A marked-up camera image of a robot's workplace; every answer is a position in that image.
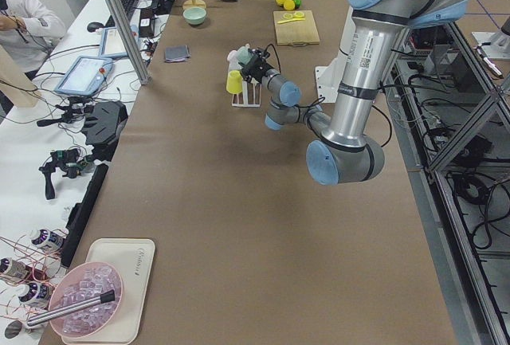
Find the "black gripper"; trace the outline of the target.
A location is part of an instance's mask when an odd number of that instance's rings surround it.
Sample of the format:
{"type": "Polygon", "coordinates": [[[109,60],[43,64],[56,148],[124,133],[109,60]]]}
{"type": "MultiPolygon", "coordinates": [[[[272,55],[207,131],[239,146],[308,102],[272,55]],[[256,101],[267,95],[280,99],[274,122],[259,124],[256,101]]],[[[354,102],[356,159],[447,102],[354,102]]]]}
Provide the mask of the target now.
{"type": "Polygon", "coordinates": [[[246,82],[255,80],[261,83],[263,78],[272,78],[277,75],[277,71],[272,67],[267,59],[270,53],[266,49],[251,49],[253,55],[247,65],[241,65],[241,75],[246,82]]]}

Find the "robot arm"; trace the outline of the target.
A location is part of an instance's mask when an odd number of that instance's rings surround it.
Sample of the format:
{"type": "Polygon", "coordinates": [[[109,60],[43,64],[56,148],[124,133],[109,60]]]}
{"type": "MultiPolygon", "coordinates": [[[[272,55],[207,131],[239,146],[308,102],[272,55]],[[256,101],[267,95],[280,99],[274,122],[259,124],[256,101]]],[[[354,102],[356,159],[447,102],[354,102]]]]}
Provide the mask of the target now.
{"type": "Polygon", "coordinates": [[[334,113],[319,105],[301,106],[300,89],[268,64],[263,49],[241,47],[241,76],[255,80],[271,94],[265,124],[273,130],[303,123],[314,132],[306,151],[308,172],[322,185],[363,182],[384,165],[381,146],[364,128],[379,92],[383,71],[403,29],[444,25],[461,18],[468,0],[348,0],[355,31],[337,88],[334,113]]]}

